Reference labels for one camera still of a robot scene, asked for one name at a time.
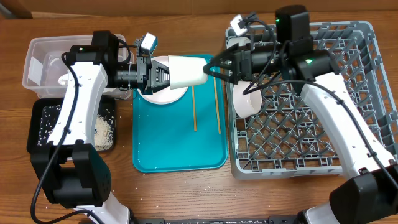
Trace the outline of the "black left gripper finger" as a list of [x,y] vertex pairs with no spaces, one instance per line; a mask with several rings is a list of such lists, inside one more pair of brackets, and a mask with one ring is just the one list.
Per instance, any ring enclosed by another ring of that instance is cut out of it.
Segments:
[[156,61],[151,60],[152,68],[151,68],[151,77],[152,78],[169,78],[170,72],[169,67]]
[[161,80],[160,78],[154,78],[150,83],[150,90],[153,93],[156,93],[160,90],[167,88],[168,86],[170,86],[169,79]]

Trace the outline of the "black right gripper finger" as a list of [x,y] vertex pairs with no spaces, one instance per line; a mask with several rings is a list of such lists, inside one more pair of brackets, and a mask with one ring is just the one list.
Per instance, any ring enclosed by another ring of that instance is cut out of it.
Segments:
[[213,67],[223,68],[227,70],[232,70],[233,65],[229,64],[229,62],[233,63],[235,51],[238,50],[238,45],[233,45],[223,52],[219,53],[215,57],[213,57],[204,67],[204,70],[210,70]]
[[205,74],[207,74],[207,75],[210,75],[210,76],[215,77],[215,78],[219,78],[220,80],[224,80],[226,82],[232,82],[233,81],[233,78],[231,76],[224,75],[224,74],[218,73],[218,72],[214,72],[214,71],[210,70],[209,68],[203,67],[203,72]]

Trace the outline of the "large white plate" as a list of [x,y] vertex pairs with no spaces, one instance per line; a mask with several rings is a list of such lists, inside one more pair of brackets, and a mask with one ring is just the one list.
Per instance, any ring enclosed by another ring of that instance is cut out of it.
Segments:
[[171,90],[169,87],[167,87],[158,91],[157,93],[153,93],[152,95],[143,95],[140,90],[138,90],[138,94],[140,94],[143,99],[150,103],[157,105],[167,105],[179,100],[186,93],[187,89],[188,88],[185,87]]

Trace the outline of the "white bowl with rice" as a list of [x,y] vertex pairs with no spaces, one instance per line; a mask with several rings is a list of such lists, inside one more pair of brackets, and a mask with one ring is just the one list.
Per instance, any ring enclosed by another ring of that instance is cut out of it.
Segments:
[[230,38],[229,41],[226,43],[226,48],[231,48],[233,45],[238,44],[239,47],[245,46],[250,44],[251,40],[247,37],[233,37]]

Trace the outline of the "wooden chopstick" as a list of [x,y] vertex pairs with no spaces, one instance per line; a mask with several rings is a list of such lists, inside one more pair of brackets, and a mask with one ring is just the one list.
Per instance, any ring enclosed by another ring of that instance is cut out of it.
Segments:
[[217,117],[217,125],[218,125],[218,134],[221,134],[221,122],[220,122],[220,111],[218,106],[218,91],[216,78],[213,77],[214,91],[215,91],[215,106],[216,106],[216,117]]
[[197,131],[197,116],[196,116],[196,102],[195,102],[195,87],[192,86],[192,105],[193,105],[193,128]]

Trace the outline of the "small white cup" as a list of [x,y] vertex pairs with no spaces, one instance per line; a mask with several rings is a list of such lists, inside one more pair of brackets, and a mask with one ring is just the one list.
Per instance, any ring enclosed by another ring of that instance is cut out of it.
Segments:
[[169,55],[168,63],[172,90],[207,82],[208,75],[203,71],[206,65],[204,58]]

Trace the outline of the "white napkin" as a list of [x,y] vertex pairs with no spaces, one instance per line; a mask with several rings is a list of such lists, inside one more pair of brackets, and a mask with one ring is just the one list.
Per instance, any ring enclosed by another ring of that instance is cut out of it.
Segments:
[[69,74],[64,74],[58,79],[58,84],[61,86],[67,86],[69,82]]

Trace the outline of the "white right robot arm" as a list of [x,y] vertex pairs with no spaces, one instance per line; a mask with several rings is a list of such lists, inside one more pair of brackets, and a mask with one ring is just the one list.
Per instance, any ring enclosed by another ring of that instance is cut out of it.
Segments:
[[303,210],[295,223],[370,223],[397,213],[397,161],[377,140],[353,103],[343,75],[327,50],[316,50],[303,5],[275,12],[271,46],[234,44],[203,71],[237,85],[241,95],[259,92],[263,75],[279,72],[320,120],[336,149],[346,182],[326,203]]

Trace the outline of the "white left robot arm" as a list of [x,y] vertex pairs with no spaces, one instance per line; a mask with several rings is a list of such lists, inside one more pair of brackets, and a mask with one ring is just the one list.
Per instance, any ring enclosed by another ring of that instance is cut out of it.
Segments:
[[70,215],[83,213],[95,223],[136,222],[131,209],[112,194],[110,169],[94,147],[104,90],[138,89],[150,95],[170,85],[169,68],[151,58],[156,36],[145,34],[133,46],[136,62],[119,61],[119,50],[131,46],[108,31],[96,31],[91,44],[74,45],[62,54],[68,84],[61,111],[46,144],[30,150],[36,190]]

